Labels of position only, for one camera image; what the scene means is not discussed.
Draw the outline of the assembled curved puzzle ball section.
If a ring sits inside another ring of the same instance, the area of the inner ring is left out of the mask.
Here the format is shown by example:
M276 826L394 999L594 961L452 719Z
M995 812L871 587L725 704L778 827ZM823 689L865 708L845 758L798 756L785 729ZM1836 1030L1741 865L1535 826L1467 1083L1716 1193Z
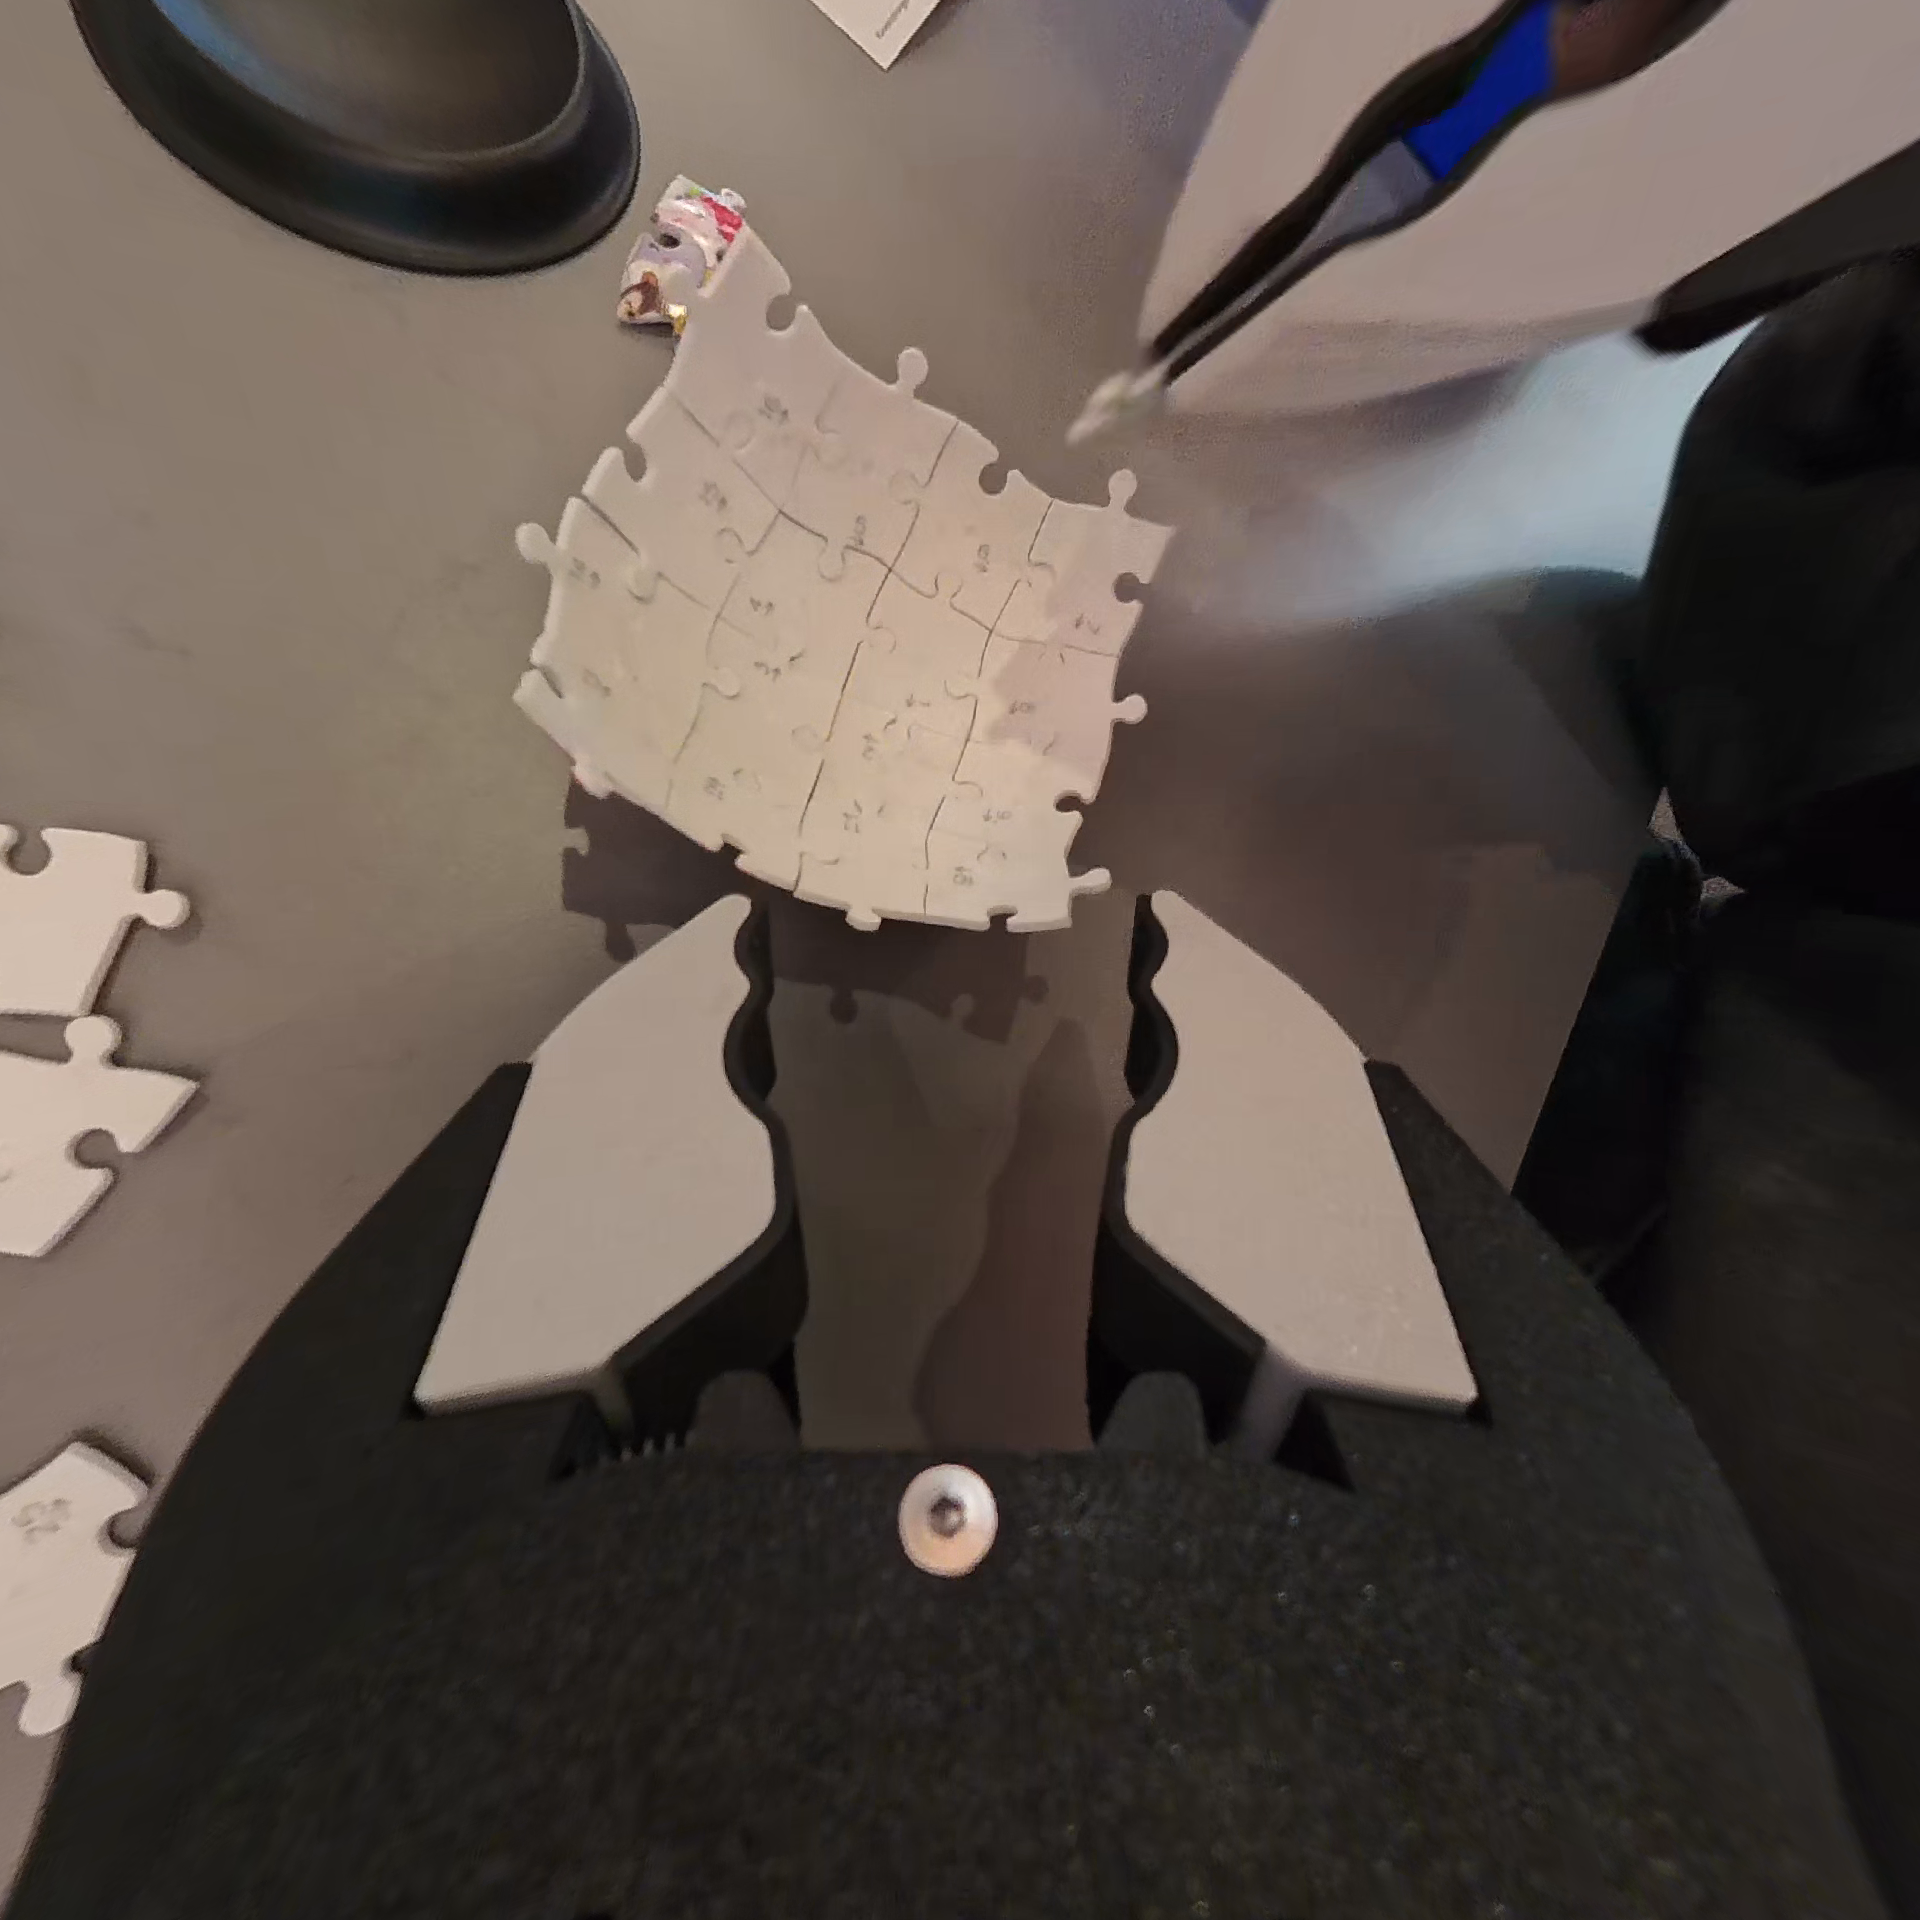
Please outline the assembled curved puzzle ball section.
M516 550L545 578L514 701L575 785L735 869L887 922L1065 930L1110 887L1076 838L1121 725L1173 529L1119 467L1094 499L1021 472L798 303L743 197L676 176L615 320L672 338L652 394Z

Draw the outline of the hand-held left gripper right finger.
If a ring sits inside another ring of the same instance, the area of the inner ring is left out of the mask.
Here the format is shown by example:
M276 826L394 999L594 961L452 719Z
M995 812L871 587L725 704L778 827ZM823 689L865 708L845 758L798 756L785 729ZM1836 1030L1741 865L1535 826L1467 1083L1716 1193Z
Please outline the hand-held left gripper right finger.
M1330 1457L1330 1400L1477 1400L1370 1059L1291 974L1176 891L1136 899L1129 1026L1094 1242L1085 1412L1119 1437L1171 1377L1201 1448Z

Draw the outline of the black round puzzle stand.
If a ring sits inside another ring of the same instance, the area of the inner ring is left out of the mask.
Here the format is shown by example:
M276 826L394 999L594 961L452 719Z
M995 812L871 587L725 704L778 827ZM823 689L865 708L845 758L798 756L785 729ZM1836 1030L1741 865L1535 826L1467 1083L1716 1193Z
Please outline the black round puzzle stand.
M570 260L625 213L642 126L574 1L73 1L101 79L276 227L425 275Z

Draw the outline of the person's dark trousers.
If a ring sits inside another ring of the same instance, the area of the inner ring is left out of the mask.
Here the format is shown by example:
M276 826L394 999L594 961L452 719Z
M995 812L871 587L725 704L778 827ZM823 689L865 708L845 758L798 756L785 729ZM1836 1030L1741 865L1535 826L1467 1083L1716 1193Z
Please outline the person's dark trousers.
M1883 1908L1915 1916L1915 923L1648 835L1513 1193L1713 1454Z

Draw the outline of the pile of white puzzle pieces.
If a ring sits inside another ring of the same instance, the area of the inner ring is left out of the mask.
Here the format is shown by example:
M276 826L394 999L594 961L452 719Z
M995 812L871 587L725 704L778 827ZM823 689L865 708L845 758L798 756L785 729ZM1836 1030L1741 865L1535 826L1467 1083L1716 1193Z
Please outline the pile of white puzzle pieces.
M1 1014L60 1026L57 1055L3 1050L1 1252L54 1252L115 1179L84 1164L103 1136L122 1155L150 1148L198 1083L122 1059L122 1030L98 1009L138 927L172 931L189 899L150 876L143 839L93 827L38 827L44 861L16 860L22 831L1 827ZM141 1505L145 1481L100 1446L67 1440L1 1498L1 1687L16 1730L38 1739L65 1728L77 1667L124 1587L131 1550L114 1522Z

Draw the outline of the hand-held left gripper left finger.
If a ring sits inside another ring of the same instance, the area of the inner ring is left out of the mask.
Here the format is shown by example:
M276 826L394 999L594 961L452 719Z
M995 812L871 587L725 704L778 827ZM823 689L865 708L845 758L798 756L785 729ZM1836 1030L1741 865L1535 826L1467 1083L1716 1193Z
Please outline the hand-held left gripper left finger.
M807 1306L765 911L722 896L535 1047L440 1324L422 1414L582 1394L637 1444L708 1386L767 1380L800 1419Z

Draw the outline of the single white puzzle piece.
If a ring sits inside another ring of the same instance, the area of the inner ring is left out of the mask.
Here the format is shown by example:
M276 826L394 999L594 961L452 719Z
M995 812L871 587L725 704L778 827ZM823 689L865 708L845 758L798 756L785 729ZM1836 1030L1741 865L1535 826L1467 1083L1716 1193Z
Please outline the single white puzzle piece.
M1106 376L1067 424L1065 443L1085 445L1118 428L1147 420L1161 405L1164 388L1157 365L1123 367Z

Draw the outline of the white paper instruction sheet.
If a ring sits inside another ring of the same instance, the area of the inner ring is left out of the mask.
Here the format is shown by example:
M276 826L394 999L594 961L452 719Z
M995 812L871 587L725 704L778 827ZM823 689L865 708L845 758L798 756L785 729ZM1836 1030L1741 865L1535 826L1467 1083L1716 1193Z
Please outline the white paper instruction sheet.
M938 11L942 1L839 1L819 0L812 6L832 22L882 71L890 69L912 43L914 36Z

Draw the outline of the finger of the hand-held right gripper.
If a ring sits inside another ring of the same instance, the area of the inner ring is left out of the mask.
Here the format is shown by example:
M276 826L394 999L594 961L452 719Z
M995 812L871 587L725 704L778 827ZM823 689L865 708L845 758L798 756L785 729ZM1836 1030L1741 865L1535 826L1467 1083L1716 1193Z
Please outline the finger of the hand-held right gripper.
M1460 95L1500 27L1496 1L1268 3L1166 222L1141 358L1199 362L1297 284L1338 193Z
M1407 132L1309 232L1297 284L1203 358L1155 359L1161 405L1327 413L1642 342L1677 280L1915 141L1917 6L1680 3L1642 59L1551 90L1443 181Z

